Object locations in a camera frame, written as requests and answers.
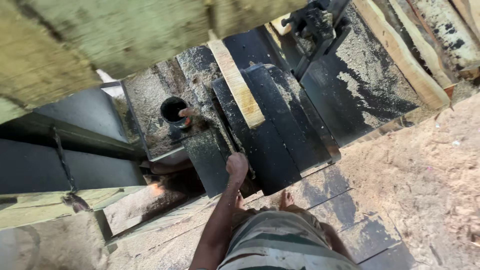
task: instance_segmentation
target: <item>man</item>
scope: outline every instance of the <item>man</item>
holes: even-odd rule
[[[227,161],[228,186],[193,256],[190,270],[355,270],[335,230],[282,194],[280,211],[243,209],[239,194],[247,158],[233,153]]]

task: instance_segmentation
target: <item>sawdust-covered floor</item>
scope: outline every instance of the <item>sawdust-covered floor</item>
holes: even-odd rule
[[[480,231],[479,108],[477,94],[436,120],[431,117],[343,149],[342,160],[329,168],[344,177],[344,186],[325,191],[329,174],[320,171],[289,190],[298,205],[312,207],[340,231],[342,220],[313,201],[344,188],[356,203],[355,218],[370,212],[382,216],[386,230],[396,228],[417,269],[478,269],[480,247],[470,242],[470,234]],[[258,195],[247,205],[277,200],[278,195]],[[110,255],[102,249],[101,233],[89,213],[2,231],[2,246],[10,248],[0,251],[0,258],[16,258],[5,261],[2,269],[182,270],[212,209],[172,226],[168,233],[160,230],[123,241]]]

